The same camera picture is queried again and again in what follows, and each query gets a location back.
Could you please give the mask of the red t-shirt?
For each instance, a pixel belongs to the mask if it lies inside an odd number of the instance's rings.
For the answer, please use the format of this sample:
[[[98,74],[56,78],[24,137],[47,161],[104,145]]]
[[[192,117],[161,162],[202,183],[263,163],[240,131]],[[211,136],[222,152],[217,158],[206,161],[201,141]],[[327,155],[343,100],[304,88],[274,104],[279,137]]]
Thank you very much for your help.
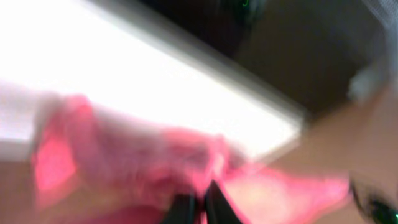
[[[47,111],[32,165],[47,223],[161,223],[176,195],[194,195],[207,223],[213,180],[242,223],[310,223],[350,192],[346,177],[288,175],[220,135],[120,118],[83,96]]]

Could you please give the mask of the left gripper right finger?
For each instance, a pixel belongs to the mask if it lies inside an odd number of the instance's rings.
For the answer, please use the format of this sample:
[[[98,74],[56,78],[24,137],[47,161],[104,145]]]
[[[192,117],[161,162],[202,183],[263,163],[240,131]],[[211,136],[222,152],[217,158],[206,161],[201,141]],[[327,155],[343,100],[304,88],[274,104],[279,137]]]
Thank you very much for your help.
[[[207,224],[242,224],[214,180],[205,194],[205,213]]]

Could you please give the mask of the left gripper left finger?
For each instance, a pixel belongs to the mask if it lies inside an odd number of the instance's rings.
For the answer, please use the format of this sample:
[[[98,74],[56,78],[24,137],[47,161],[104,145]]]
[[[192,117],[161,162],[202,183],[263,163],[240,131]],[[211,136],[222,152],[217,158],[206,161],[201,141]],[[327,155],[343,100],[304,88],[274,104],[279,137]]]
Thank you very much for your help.
[[[160,224],[194,224],[196,204],[194,195],[176,195]]]

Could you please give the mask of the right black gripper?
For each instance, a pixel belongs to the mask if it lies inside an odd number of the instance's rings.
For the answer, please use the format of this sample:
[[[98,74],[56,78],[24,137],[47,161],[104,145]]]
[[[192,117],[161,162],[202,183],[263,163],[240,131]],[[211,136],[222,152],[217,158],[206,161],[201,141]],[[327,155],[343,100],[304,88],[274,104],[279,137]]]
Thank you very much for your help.
[[[358,212],[369,223],[397,224],[397,205],[372,185],[350,178],[349,191]]]

